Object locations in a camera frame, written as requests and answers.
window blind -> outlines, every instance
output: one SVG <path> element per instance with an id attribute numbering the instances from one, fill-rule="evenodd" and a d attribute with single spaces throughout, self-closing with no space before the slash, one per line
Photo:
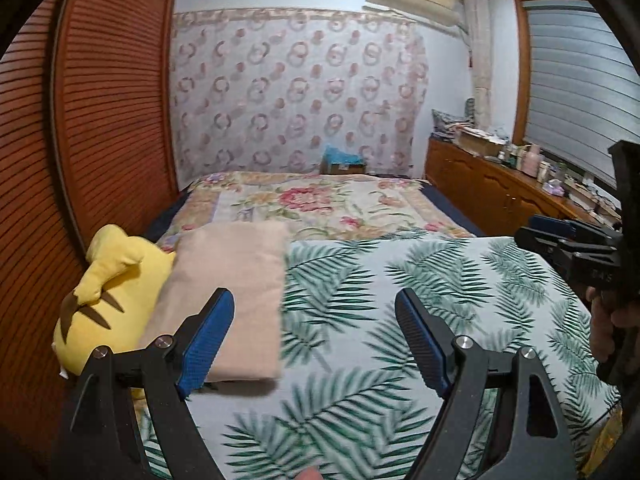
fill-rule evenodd
<path id="1" fill-rule="evenodd" d="M 608 148 L 640 143 L 640 78 L 583 0 L 524 2 L 531 83 L 525 140 L 614 185 Z"/>

white curtain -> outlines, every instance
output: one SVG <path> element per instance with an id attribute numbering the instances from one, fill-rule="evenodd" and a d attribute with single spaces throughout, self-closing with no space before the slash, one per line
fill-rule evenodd
<path id="1" fill-rule="evenodd" d="M 476 127 L 491 126 L 491 21 L 489 0 L 465 0 L 466 22 L 471 38 Z"/>

floral bedspread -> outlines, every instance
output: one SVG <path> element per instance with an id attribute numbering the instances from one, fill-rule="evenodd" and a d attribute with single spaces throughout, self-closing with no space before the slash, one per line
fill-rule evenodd
<path id="1" fill-rule="evenodd" d="M 454 333 L 485 349 L 536 348 L 581 457 L 588 429 L 617 395 L 595 375 L 588 311 L 555 271 L 512 238 L 456 240 L 423 230 L 385 238 L 294 242 L 282 378 L 221 383 L 189 397 L 225 478 L 292 479 L 309 465 L 327 479 L 404 478 L 442 405 L 394 317 L 396 293 L 407 286 Z M 495 399 L 495 390 L 485 391 L 460 478 L 478 468 Z M 141 429 L 154 472 L 166 477 L 148 412 Z"/>
<path id="2" fill-rule="evenodd" d="M 472 235 L 453 223 L 413 180 L 369 175 L 214 173 L 192 185 L 186 204 L 159 241 L 215 221 L 286 221 L 294 240 L 362 240 L 412 228 L 451 238 Z"/>

pikachu plush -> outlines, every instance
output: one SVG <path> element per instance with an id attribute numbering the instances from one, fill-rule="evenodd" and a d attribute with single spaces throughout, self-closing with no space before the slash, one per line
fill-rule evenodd
<path id="1" fill-rule="evenodd" d="M 53 333 L 60 365 L 79 376 L 97 346 L 138 348 L 174 256 L 115 225 L 101 228 L 86 254 L 89 268 L 62 302 Z"/>

cabinet door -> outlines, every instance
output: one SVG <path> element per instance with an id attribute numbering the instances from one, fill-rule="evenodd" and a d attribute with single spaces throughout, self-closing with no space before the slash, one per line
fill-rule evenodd
<path id="1" fill-rule="evenodd" d="M 447 164 L 447 185 L 443 190 L 446 197 L 470 219 L 475 216 L 478 176 L 474 158 L 468 153 L 455 153 Z"/>
<path id="2" fill-rule="evenodd" d="M 437 140 L 430 140 L 427 151 L 427 161 L 424 165 L 424 176 L 435 187 L 440 187 L 442 180 L 442 169 L 444 167 L 444 150 L 442 143 Z"/>
<path id="3" fill-rule="evenodd" d="M 525 188 L 517 189 L 511 198 L 511 202 L 511 229 L 508 233 L 509 235 L 515 234 L 519 228 L 527 225 L 529 218 L 533 215 L 551 216 L 551 218 L 560 216 L 557 208 Z"/>
<path id="4" fill-rule="evenodd" d="M 510 234 L 511 190 L 509 179 L 493 171 L 489 166 L 478 174 L 476 196 L 476 225 L 487 236 Z"/>

